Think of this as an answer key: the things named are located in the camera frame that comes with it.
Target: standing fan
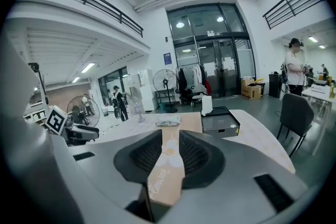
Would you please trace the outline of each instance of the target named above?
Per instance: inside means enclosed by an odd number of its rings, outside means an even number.
[[[74,123],[95,127],[99,121],[100,114],[98,105],[93,99],[86,97],[90,106],[85,107],[82,101],[83,97],[77,96],[70,101],[67,114],[72,115]]]
[[[153,77],[153,85],[155,89],[160,93],[168,95],[169,107],[166,108],[167,113],[175,113],[177,108],[175,104],[171,102],[170,92],[174,94],[176,88],[176,75],[169,69],[162,69],[158,71]]]

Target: ceiling light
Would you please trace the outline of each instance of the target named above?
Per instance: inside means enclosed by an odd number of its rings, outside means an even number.
[[[184,23],[183,22],[178,22],[177,24],[176,24],[176,27],[177,28],[182,28],[184,26]]]
[[[308,37],[313,42],[318,42],[313,36]]]
[[[91,67],[93,67],[95,64],[94,63],[89,63],[82,71],[82,73],[85,73],[86,71],[88,71]]]
[[[75,83],[77,80],[79,80],[79,77],[76,77],[72,82]]]

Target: woman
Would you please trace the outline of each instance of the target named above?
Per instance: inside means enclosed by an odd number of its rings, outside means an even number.
[[[303,46],[303,44],[297,38],[293,38],[285,58],[289,91],[296,95],[301,95],[302,93],[305,73],[296,55],[300,51],[300,46]]]

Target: glass door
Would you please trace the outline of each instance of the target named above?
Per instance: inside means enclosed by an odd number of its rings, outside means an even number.
[[[238,64],[234,51],[232,39],[221,39],[217,41],[220,48],[220,60],[223,68],[225,85],[225,96],[232,96],[238,93]]]
[[[218,42],[197,42],[197,51],[199,62],[204,67],[206,80],[211,87],[212,97],[223,97],[225,95],[224,77]]]

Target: gray floor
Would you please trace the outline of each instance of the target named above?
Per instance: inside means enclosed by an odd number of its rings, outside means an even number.
[[[233,98],[223,100],[224,106],[228,109],[242,109],[259,120],[276,137],[280,128],[281,102],[277,98],[262,97],[260,100],[249,101],[238,95]],[[197,104],[195,111],[199,111],[202,105]],[[192,112],[190,105],[177,105],[178,112]],[[160,109],[152,113],[162,113]],[[312,156],[312,149],[317,143],[320,126],[313,123],[312,128],[307,134],[301,147],[292,155],[291,160],[296,169],[296,174],[309,186],[324,182],[332,166],[336,161],[336,127],[333,130],[327,130],[315,156]],[[279,138],[280,143],[288,154],[297,143],[299,136],[290,132],[285,140],[287,129],[282,128]]]

